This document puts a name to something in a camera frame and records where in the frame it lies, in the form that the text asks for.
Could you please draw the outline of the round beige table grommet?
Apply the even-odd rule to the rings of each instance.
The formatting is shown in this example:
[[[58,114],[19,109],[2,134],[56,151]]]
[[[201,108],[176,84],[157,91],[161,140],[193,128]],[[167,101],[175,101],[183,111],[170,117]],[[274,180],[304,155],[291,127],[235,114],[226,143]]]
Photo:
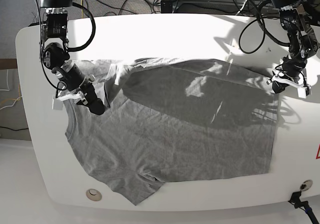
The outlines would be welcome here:
[[[85,194],[91,201],[100,201],[102,199],[102,194],[96,189],[88,189]]]

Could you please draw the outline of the red warning triangle sticker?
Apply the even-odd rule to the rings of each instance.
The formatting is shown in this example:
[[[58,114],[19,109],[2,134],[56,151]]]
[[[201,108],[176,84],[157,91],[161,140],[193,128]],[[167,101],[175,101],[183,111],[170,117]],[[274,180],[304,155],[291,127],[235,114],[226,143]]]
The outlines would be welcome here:
[[[320,145],[319,145],[319,147],[317,149],[316,159],[320,159]]]

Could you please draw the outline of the grey T-shirt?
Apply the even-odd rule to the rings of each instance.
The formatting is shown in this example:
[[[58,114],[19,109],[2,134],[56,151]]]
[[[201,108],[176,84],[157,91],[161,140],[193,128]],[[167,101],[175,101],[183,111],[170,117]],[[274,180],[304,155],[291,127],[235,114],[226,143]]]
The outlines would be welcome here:
[[[106,110],[72,100],[67,141],[84,171],[138,205],[165,183],[268,173],[279,96],[216,59],[78,60]]]

